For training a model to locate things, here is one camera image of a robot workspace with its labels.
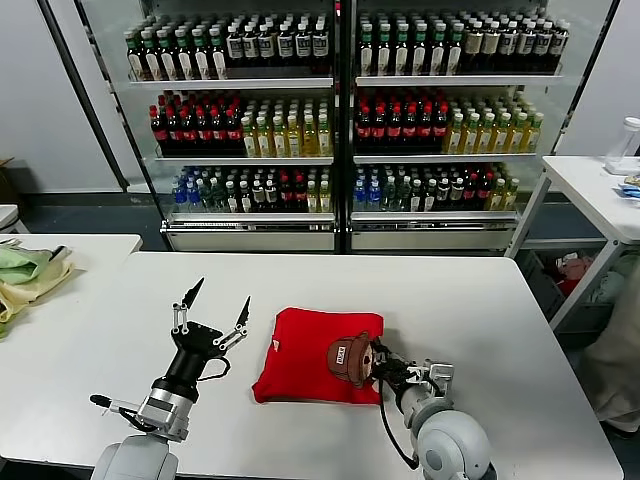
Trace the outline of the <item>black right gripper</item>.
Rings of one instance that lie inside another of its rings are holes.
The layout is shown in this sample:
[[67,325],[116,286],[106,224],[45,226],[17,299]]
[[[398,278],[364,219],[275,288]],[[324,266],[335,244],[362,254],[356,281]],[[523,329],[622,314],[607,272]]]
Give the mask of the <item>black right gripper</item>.
[[386,383],[396,396],[402,396],[409,388],[418,385],[422,374],[415,370],[416,364],[392,352],[379,338],[370,342],[374,355],[370,378],[377,383]]

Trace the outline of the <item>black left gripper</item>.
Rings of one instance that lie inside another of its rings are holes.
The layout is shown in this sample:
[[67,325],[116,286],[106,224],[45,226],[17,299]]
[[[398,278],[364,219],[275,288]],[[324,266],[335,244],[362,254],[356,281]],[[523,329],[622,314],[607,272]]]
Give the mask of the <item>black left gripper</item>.
[[[248,335],[251,296],[247,297],[234,328],[225,334],[196,322],[188,322],[188,311],[204,281],[204,277],[200,278],[179,302],[172,305],[171,337],[177,351],[166,372],[166,390],[175,395],[197,395],[199,381],[223,378],[230,370],[230,362],[222,350],[230,350]],[[203,377],[207,363],[212,360],[222,361],[225,364],[223,371]]]

